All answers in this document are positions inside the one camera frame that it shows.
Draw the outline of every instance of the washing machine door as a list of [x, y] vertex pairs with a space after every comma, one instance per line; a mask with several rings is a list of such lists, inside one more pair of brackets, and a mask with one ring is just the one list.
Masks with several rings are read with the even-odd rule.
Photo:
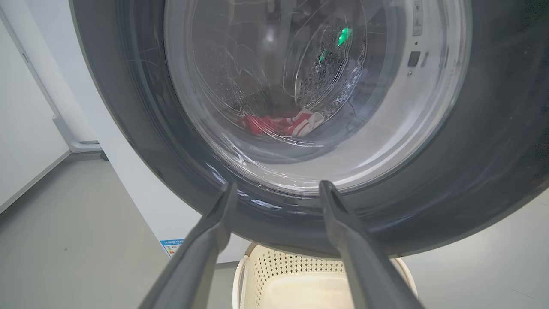
[[548, 6], [521, 0], [74, 0], [128, 142], [234, 231], [337, 257], [318, 182], [384, 247], [459, 240], [547, 188]]

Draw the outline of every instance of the white laundry basket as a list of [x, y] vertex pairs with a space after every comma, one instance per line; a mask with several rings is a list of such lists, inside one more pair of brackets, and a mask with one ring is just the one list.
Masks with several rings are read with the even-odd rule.
[[[417, 296], [412, 274], [391, 260]], [[238, 263], [233, 309], [354, 309], [342, 261], [301, 257], [252, 244]]]

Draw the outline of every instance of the washing machine drum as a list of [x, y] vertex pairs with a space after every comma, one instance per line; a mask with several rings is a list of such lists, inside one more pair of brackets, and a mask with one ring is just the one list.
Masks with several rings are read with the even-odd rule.
[[234, 231], [334, 257], [330, 180], [388, 255], [547, 187], [547, 6], [484, 0], [75, 1], [120, 129], [181, 199], [238, 183]]

